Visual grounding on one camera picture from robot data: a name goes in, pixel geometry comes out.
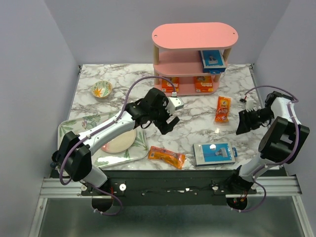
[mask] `pink shelf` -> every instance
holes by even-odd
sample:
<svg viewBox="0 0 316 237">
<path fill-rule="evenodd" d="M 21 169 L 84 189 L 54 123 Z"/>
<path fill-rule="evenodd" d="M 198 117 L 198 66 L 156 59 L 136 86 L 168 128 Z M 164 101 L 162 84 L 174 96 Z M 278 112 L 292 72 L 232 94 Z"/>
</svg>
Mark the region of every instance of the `pink shelf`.
<svg viewBox="0 0 316 237">
<path fill-rule="evenodd" d="M 193 77 L 186 77 L 180 78 L 179 84 L 179 92 L 177 96 L 184 96 L 184 95 L 209 95 L 213 94 L 219 87 L 219 82 L 213 82 L 213 89 L 212 92 L 196 92 L 196 87 L 194 85 Z M 155 85 L 155 87 L 161 90 L 161 79 L 159 81 L 159 85 Z M 167 96 L 171 96 L 171 93 L 165 92 Z"/>
<path fill-rule="evenodd" d="M 154 70 L 166 77 L 210 76 L 202 72 L 198 51 L 165 51 L 159 54 L 159 64 Z"/>
<path fill-rule="evenodd" d="M 177 23 L 158 26 L 152 38 L 157 47 L 168 50 L 212 50 L 231 48 L 238 33 L 221 22 Z"/>
</svg>

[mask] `screw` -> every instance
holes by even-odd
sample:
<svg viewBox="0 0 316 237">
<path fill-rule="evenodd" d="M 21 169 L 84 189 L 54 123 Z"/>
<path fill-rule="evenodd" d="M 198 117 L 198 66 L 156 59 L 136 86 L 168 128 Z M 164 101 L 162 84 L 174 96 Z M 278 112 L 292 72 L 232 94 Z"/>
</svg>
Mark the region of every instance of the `screw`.
<svg viewBox="0 0 316 237">
<path fill-rule="evenodd" d="M 80 189 L 81 191 L 86 191 L 88 188 L 86 187 L 86 185 L 81 185 Z"/>
<path fill-rule="evenodd" d="M 120 189 L 121 191 L 125 191 L 125 190 L 126 190 L 126 185 L 125 185 L 125 184 L 121 184 L 121 185 L 119 186 L 119 189 Z"/>
</svg>

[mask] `blue package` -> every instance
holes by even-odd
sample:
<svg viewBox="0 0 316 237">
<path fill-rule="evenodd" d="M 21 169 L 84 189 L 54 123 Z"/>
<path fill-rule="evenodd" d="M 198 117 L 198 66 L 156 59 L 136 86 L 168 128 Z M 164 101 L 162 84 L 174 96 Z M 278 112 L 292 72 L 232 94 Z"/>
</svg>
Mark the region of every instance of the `blue package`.
<svg viewBox="0 0 316 237">
<path fill-rule="evenodd" d="M 223 55 L 219 50 L 201 50 L 199 54 L 204 73 L 219 74 L 226 70 Z"/>
<path fill-rule="evenodd" d="M 197 166 L 235 163 L 236 149 L 230 143 L 193 144 Z"/>
</svg>

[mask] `orange snack package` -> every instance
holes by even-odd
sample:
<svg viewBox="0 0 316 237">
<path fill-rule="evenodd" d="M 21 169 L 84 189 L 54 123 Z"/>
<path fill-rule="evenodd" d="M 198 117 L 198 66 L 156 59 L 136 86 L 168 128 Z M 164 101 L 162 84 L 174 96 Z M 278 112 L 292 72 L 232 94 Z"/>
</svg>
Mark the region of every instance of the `orange snack package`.
<svg viewBox="0 0 316 237">
<path fill-rule="evenodd" d="M 215 122 L 228 122 L 229 108 L 231 99 L 227 97 L 218 97 Z"/>
<path fill-rule="evenodd" d="M 212 92 L 213 82 L 211 76 L 194 77 L 194 84 L 196 86 L 196 92 Z"/>
<path fill-rule="evenodd" d="M 170 79 L 170 81 L 172 81 L 172 83 L 174 84 L 174 87 L 176 88 L 176 92 L 179 92 L 179 78 L 168 78 L 168 79 Z M 162 92 L 173 92 L 173 87 L 166 80 L 162 80 L 161 91 Z"/>
<path fill-rule="evenodd" d="M 150 147 L 148 159 L 161 159 L 178 169 L 182 169 L 186 156 L 181 153 L 175 153 L 159 147 Z"/>
</svg>

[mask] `small bowl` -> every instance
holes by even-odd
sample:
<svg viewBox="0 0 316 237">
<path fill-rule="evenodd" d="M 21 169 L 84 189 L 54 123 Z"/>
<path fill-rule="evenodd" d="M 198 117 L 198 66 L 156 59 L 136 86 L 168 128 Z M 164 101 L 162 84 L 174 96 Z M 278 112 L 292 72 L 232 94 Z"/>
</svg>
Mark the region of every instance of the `small bowl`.
<svg viewBox="0 0 316 237">
<path fill-rule="evenodd" d="M 111 92 L 112 84 L 107 80 L 98 81 L 91 87 L 92 95 L 99 99 L 107 98 Z"/>
</svg>

